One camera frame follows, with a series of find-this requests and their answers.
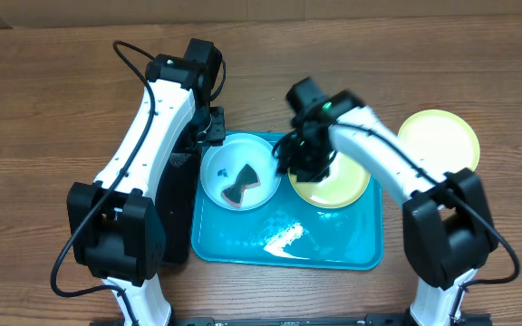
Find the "light blue plate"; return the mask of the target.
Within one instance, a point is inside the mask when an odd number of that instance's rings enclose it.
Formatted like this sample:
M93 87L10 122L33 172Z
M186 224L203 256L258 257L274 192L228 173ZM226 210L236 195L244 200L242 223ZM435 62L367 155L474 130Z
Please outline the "light blue plate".
M221 146L207 149L200 166L200 183L207 197L233 211L251 210L268 202L281 181L272 150L269 140L243 132L228 135ZM247 189L241 207L235 208L225 201L221 192L235 182L245 164L258 174L260 185Z

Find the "yellow plate with blue stain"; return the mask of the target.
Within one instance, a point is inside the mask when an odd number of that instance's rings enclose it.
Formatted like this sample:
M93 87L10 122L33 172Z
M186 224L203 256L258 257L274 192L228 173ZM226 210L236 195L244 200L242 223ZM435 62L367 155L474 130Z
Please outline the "yellow plate with blue stain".
M320 182L298 182L289 173L295 192L306 202L321 208L348 206L364 193L371 175L358 163L338 153L330 165L330 174Z

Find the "orange green scrub sponge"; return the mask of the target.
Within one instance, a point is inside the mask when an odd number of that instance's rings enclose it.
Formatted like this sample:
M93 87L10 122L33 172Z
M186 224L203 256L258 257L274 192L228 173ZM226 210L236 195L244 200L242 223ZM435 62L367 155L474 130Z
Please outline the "orange green scrub sponge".
M243 202L244 192L249 188L258 187L259 185L260 179L258 174L249 164L245 164L237 174L235 182L225 188L221 192L221 196L232 207L240 208Z

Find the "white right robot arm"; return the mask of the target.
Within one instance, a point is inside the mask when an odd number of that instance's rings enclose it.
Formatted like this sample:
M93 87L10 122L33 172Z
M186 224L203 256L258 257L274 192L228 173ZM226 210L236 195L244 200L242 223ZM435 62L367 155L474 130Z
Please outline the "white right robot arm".
M488 325L485 315L460 308L475 275L501 244L479 177L449 172L416 158L349 91L334 96L306 80L290 89L292 132L274 146L277 171L301 182L332 174L334 155L366 169L401 206L404 251L419 277L404 325Z

